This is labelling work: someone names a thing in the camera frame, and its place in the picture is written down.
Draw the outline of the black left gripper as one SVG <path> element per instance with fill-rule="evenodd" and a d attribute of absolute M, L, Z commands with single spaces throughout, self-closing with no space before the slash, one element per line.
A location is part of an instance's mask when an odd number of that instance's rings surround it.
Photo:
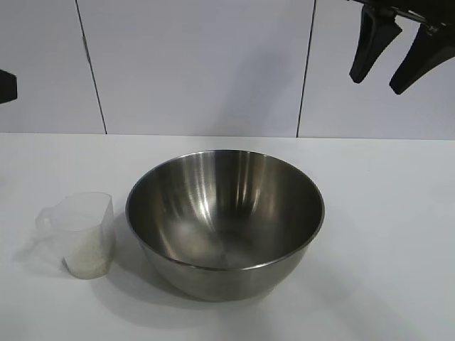
<path fill-rule="evenodd" d="M 0 103 L 8 103 L 17 99 L 17 76 L 0 70 Z"/>

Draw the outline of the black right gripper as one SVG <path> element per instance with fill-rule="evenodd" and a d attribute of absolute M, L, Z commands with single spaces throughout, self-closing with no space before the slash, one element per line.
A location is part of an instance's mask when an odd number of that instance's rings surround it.
<path fill-rule="evenodd" d="M 350 77 L 361 83 L 382 52 L 401 34 L 396 16 L 421 23 L 413 44 L 390 80 L 402 94 L 426 73 L 454 57 L 454 1 L 359 1 L 358 47 Z"/>

